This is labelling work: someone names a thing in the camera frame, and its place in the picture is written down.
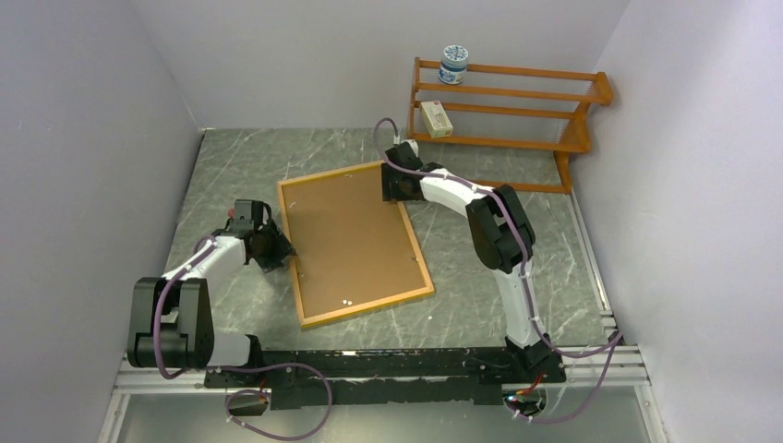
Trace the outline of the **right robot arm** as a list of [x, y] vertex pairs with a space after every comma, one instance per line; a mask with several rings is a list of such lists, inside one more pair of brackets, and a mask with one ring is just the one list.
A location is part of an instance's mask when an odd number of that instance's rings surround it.
[[509, 374], [531, 382], [550, 355], [540, 326], [532, 284], [536, 236], [515, 190], [481, 186], [441, 165], [425, 164], [413, 140], [381, 153], [381, 189], [385, 201], [436, 203], [465, 217], [479, 261], [495, 277], [506, 316]]

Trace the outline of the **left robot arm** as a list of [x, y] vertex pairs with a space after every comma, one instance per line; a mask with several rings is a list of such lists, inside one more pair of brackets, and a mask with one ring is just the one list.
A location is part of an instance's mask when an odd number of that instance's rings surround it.
[[256, 386], [265, 366], [259, 339], [217, 331], [211, 291], [250, 263], [269, 272], [282, 267], [294, 252], [269, 204], [238, 199], [224, 227], [201, 237], [184, 263], [135, 283], [126, 345], [129, 364], [155, 368], [166, 379], [190, 369], [227, 369], [238, 386]]

